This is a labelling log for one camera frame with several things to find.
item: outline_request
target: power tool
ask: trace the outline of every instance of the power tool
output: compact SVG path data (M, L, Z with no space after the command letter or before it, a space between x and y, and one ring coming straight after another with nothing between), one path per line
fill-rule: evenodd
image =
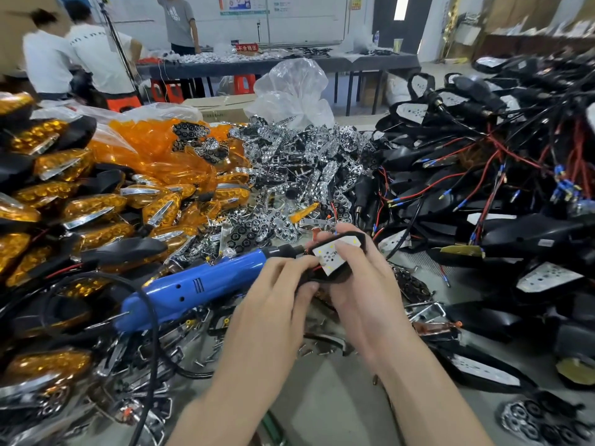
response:
M295 258L304 251L302 246L293 247L290 244L263 247L234 258L223 258L216 265L204 263L161 277L146 285L144 290L153 303L161 324L178 319L188 310L211 300L247 290L260 274L267 259ZM115 321L117 331L151 329L148 308L137 293L131 294L122 302L121 314L122 317Z

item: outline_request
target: black hair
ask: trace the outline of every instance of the black hair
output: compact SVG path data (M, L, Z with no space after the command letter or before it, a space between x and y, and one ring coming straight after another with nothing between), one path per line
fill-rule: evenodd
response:
M64 7L74 23L85 22L91 17L91 9L80 0L68 0Z
M32 11L29 14L29 17L31 17L31 20L33 20L33 23L37 28L56 23L58 21L58 18L55 14L52 14L45 9L35 9L35 11Z

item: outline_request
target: red sign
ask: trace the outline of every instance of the red sign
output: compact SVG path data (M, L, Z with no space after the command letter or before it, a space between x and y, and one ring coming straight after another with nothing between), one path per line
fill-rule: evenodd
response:
M236 51L238 52L252 52L255 53L258 51L258 44L236 44Z

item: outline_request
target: man in gray t-shirt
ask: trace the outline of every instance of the man in gray t-shirt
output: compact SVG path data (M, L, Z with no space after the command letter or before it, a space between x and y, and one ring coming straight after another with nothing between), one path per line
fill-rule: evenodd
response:
M200 53L194 13L186 0L157 0L165 11L167 38L179 55Z

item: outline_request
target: dark gray door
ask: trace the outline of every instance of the dark gray door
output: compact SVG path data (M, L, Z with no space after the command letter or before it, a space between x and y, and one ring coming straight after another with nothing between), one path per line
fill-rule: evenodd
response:
M381 47L393 47L394 39L403 39L401 51L417 54L432 0L409 0L405 20L394 20L397 0L375 0L372 33L380 31Z

